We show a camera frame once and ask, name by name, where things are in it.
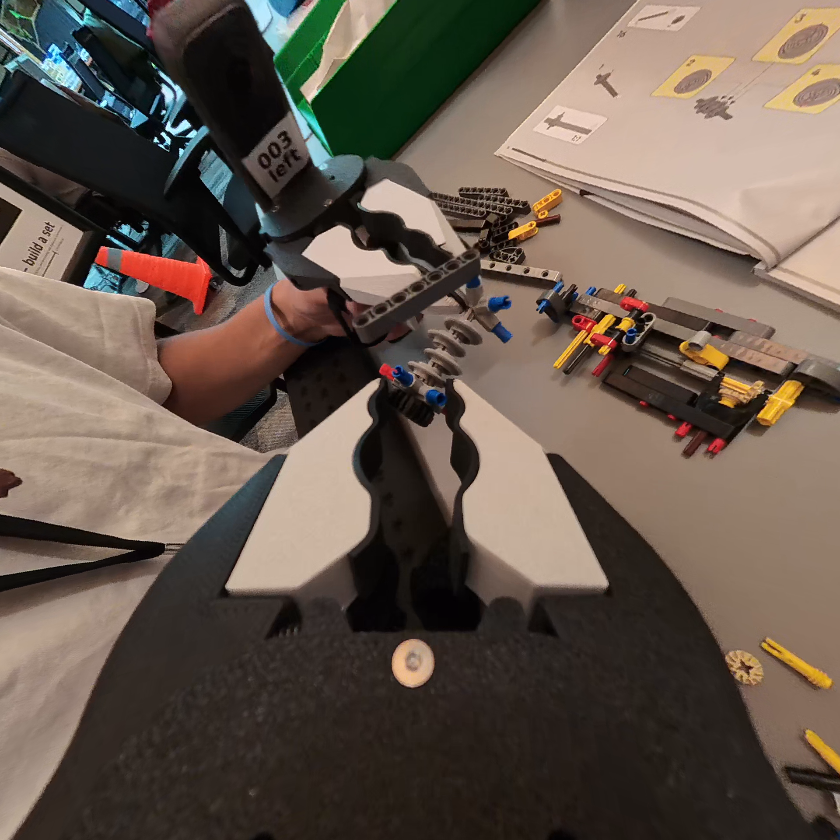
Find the black office chair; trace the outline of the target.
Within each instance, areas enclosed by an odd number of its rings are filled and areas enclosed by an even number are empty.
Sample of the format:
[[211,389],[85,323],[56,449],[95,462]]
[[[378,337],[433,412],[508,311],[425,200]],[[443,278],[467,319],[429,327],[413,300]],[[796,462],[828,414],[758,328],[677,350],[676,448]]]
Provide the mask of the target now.
[[203,182],[204,155],[217,152],[206,128],[180,156],[93,108],[83,108],[22,70],[2,83],[2,148],[99,194],[172,235],[221,280],[242,287],[269,268],[256,200],[232,175],[222,197]]

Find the green storage box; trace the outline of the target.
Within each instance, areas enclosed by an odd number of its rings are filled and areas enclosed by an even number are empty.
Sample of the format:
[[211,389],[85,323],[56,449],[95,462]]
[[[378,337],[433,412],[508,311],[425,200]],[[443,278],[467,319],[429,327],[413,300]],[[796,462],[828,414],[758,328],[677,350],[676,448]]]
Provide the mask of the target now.
[[538,5],[537,1],[398,1],[308,103],[343,2],[316,2],[276,53],[293,103],[332,155],[389,158]]

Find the black framed marker sign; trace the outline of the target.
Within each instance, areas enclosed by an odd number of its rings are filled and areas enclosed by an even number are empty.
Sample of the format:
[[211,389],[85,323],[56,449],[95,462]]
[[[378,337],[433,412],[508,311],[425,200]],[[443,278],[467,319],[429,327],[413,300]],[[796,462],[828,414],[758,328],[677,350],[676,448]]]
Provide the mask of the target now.
[[1,267],[80,287],[105,237],[83,216],[2,172]]

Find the person's left forearm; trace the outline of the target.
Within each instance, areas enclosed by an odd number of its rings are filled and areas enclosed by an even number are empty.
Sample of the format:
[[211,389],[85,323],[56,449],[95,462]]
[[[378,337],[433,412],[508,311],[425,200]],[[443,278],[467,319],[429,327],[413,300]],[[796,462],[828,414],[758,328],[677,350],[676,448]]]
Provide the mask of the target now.
[[275,329],[264,298],[212,328],[161,339],[157,345],[158,361],[171,383],[163,407],[197,426],[247,403],[304,352]]

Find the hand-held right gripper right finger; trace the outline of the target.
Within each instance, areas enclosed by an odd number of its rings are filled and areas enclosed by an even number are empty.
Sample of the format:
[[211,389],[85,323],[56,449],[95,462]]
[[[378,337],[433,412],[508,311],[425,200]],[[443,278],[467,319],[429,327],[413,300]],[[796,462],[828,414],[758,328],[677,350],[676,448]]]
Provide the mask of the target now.
[[606,574],[543,447],[460,380],[448,383],[448,428],[455,583],[483,603],[604,594]]

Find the dark grey lego beam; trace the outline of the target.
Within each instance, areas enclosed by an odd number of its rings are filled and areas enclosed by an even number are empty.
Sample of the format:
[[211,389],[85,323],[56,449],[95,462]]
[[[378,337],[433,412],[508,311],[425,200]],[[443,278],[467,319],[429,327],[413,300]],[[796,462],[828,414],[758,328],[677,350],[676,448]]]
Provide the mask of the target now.
[[394,327],[457,291],[479,273],[480,252],[470,248],[355,317],[353,331],[357,340],[365,347],[380,342]]

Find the grey lego shock absorber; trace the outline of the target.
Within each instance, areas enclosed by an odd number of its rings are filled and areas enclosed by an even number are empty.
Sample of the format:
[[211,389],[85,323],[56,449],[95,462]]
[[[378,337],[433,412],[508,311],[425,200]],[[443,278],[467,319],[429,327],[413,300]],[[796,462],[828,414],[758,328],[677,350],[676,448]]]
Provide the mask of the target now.
[[443,329],[430,329],[427,337],[425,360],[383,364],[379,370],[389,405],[419,427],[429,426],[444,411],[447,382],[463,373],[459,360],[468,347],[482,344],[480,331],[464,317],[447,318]]

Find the pile of black lego beams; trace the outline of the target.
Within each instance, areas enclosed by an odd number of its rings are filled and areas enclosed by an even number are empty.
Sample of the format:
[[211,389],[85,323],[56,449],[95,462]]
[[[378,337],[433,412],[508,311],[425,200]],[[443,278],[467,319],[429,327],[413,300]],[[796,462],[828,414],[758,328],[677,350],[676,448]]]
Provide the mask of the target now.
[[469,195],[431,192],[429,198],[454,231],[475,237],[474,246],[484,258],[514,266],[523,264],[522,247],[509,234],[523,217],[531,215],[528,202],[511,198],[496,188]]

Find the grey lego connector blue pins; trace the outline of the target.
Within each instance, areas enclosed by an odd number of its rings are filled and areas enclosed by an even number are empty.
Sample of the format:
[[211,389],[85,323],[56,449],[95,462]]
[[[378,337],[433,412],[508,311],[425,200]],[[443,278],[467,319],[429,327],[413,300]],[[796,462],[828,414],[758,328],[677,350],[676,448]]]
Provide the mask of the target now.
[[468,281],[459,292],[463,293],[467,311],[474,320],[489,333],[495,335],[501,342],[507,343],[512,336],[501,323],[498,312],[511,308],[512,300],[509,295],[490,296],[486,294],[480,275]]

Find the person's left hand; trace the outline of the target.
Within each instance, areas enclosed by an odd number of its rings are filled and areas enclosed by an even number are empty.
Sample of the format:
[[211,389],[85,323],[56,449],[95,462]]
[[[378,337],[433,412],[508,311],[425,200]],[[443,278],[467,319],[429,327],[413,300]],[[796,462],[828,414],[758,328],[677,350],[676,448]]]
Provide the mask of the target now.
[[319,288],[300,290],[289,279],[278,280],[272,294],[277,316],[286,331],[301,340],[315,342],[345,335],[350,315],[333,312],[328,292]]

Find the blue wristband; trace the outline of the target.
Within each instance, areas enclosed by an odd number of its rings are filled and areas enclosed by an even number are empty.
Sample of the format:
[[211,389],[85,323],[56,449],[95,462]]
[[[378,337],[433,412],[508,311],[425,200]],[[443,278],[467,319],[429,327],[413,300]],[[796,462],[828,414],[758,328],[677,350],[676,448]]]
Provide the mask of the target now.
[[277,316],[279,310],[276,310],[276,308],[274,306],[274,303],[273,303],[273,299],[272,299],[273,291],[275,289],[275,286],[277,286],[277,285],[278,285],[278,281],[273,283],[270,287],[268,287],[265,291],[265,294],[262,297],[263,304],[264,304],[264,311],[265,311],[266,318],[269,322],[269,325],[273,328],[273,330],[283,340],[287,341],[290,344],[294,344],[297,347],[300,347],[300,348],[303,348],[303,349],[306,349],[306,350],[308,350],[310,348],[317,347],[319,344],[321,344],[323,342],[323,339],[321,339],[320,341],[315,341],[315,342],[305,341],[305,340],[302,340],[302,339],[292,335],[291,333],[286,331],[284,329],[284,327],[281,325],[281,323],[278,319],[278,316]]

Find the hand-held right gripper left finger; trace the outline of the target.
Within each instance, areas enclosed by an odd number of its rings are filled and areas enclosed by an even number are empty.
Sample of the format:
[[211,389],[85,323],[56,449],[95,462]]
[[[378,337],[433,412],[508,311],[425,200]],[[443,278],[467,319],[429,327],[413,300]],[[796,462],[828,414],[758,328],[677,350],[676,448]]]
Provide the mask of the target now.
[[229,596],[355,599],[382,582],[381,516],[364,467],[386,394],[364,385],[288,451],[229,575]]

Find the grey lego block blue pins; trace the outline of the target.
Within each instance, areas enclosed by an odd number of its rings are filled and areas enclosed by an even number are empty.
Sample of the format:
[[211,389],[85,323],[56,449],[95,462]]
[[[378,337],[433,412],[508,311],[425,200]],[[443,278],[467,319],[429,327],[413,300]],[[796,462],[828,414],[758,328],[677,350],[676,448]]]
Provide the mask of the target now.
[[546,316],[553,323],[559,323],[578,297],[577,289],[574,283],[566,285],[562,280],[557,281],[537,299],[537,313]]

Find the tan lego gear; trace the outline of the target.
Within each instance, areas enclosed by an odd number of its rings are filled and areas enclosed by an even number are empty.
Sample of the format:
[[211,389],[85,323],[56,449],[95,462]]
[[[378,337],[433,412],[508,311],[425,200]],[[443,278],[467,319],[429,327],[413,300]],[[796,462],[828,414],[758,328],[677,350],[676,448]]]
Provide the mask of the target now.
[[725,663],[733,678],[739,683],[755,687],[763,682],[762,663],[753,654],[742,649],[733,649],[724,655]]

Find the orange cone with grey band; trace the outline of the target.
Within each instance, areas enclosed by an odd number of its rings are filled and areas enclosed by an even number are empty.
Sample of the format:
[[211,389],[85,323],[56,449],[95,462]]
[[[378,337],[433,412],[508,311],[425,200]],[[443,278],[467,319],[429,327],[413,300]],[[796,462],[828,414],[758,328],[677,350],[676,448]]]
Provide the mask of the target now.
[[188,300],[197,316],[205,310],[207,293],[214,276],[207,263],[200,258],[195,262],[186,262],[120,248],[100,247],[95,263]]

